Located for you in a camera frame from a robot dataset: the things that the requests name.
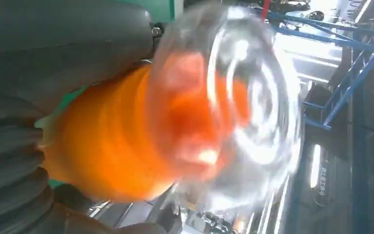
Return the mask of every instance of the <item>fluorescent light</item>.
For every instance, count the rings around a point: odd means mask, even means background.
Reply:
[[[318,184],[319,178],[319,164],[320,164],[320,145],[315,145],[313,150],[313,161],[312,161],[312,171],[310,174],[310,187],[314,188]]]
[[[302,73],[298,73],[298,77],[299,78],[310,79],[310,80],[315,80],[315,81],[319,81],[319,82],[323,82],[323,83],[328,83],[329,82],[328,80],[321,79],[321,78],[318,78],[318,77],[313,77],[313,76],[302,74]]]
[[[250,228],[253,223],[253,219],[254,219],[254,212],[252,213],[252,216],[250,217],[250,220],[249,220],[249,224],[247,225],[246,234],[250,233]]]
[[[339,65],[336,65],[336,64],[333,64],[333,63],[323,62],[323,61],[320,61],[320,60],[317,60],[317,59],[308,58],[308,57],[301,56],[301,55],[289,54],[289,56],[294,58],[294,59],[298,59],[298,60],[302,60],[302,61],[306,61],[306,62],[313,62],[313,63],[317,63],[317,64],[320,64],[320,65],[325,65],[325,66],[335,67],[335,68],[339,67]]]
[[[355,23],[358,23],[360,18],[362,18],[363,13],[365,13],[366,9],[368,8],[369,4],[371,4],[371,0],[367,0],[366,3],[363,5],[362,9],[360,10],[359,14],[355,19]]]
[[[260,223],[263,222],[262,225],[259,226],[259,228],[260,227],[262,228],[261,234],[266,234],[266,232],[267,232],[267,226],[269,225],[269,219],[270,219],[270,211],[272,210],[274,198],[275,198],[275,195],[272,195],[272,198],[270,199],[269,205],[267,206],[267,210],[266,210],[266,213],[265,213],[265,216],[264,216],[264,220],[260,219]]]
[[[274,234],[279,233],[280,221],[281,221],[281,216],[282,216],[282,213],[283,213],[284,201],[286,200],[286,193],[287,193],[287,186],[288,185],[289,185],[289,176],[287,177],[286,182],[284,183],[283,193],[281,194],[279,211],[278,211],[278,216],[276,218]]]

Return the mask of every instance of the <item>clear plastic bottle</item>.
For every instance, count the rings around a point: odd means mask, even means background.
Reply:
[[[243,8],[193,8],[166,30],[152,67],[88,88],[46,128],[45,167],[116,201],[176,181],[177,201],[196,210],[264,199],[300,149],[299,83],[271,36]]]
[[[161,40],[149,126],[160,155],[183,171],[175,197],[190,209],[263,203],[297,166],[299,82],[272,40],[245,8],[220,4],[187,12]]]

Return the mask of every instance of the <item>blue metal frame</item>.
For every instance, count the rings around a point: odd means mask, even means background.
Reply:
[[[250,11],[256,14],[259,14],[261,12],[260,9],[251,9]],[[305,116],[305,122],[316,127],[330,130],[330,123],[332,122],[333,118],[340,111],[340,109],[350,98],[350,96],[354,93],[355,89],[362,83],[368,73],[374,68],[374,30],[303,19],[271,12],[267,14],[267,18],[280,20],[283,22],[298,22],[307,24],[329,35],[335,35],[336,38],[333,39],[330,37],[318,36],[273,26],[278,33],[305,39],[317,40],[321,42],[334,43],[336,46],[352,47],[360,51],[357,59],[353,62],[352,67],[346,73],[345,77],[342,79],[342,82],[339,84],[339,86],[336,88],[336,90],[333,92],[332,96],[324,106],[304,102],[305,106],[308,108],[321,110],[320,120],[312,120],[308,116]],[[343,31],[351,31],[354,34],[360,34],[362,36],[358,37],[358,39],[355,40],[345,35],[332,32],[330,28],[336,28]]]

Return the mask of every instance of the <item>orange plastic bottle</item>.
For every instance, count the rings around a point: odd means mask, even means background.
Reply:
[[[215,125],[204,58],[175,58],[182,62],[172,63],[163,75],[183,76],[184,85],[154,85],[154,105],[147,101],[150,65],[91,86],[77,97],[44,129],[47,140],[41,149],[50,177],[74,184],[91,197],[134,201],[157,197],[183,176],[211,178],[228,163],[231,155],[218,152],[233,131],[225,79],[216,79],[222,122]],[[246,87],[234,87],[245,123]]]

